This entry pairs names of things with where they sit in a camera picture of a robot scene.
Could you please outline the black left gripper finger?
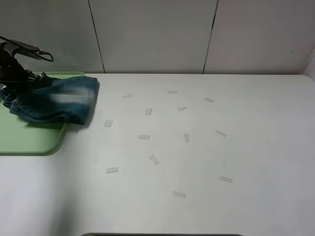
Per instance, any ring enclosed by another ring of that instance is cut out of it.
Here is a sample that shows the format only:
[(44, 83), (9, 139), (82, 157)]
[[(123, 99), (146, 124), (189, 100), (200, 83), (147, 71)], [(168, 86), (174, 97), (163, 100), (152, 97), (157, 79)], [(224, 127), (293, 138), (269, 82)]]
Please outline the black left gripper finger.
[(27, 86), (41, 86), (43, 84), (43, 72), (35, 73), (31, 70), (25, 70)]

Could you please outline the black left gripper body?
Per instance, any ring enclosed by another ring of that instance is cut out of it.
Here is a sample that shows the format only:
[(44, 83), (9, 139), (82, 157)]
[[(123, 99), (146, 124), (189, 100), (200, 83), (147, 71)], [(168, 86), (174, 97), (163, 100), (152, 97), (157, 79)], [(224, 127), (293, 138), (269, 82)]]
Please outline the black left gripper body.
[(15, 47), (7, 42), (0, 44), (0, 83), (17, 92), (25, 92), (29, 73), (15, 59), (11, 49), (15, 50)]

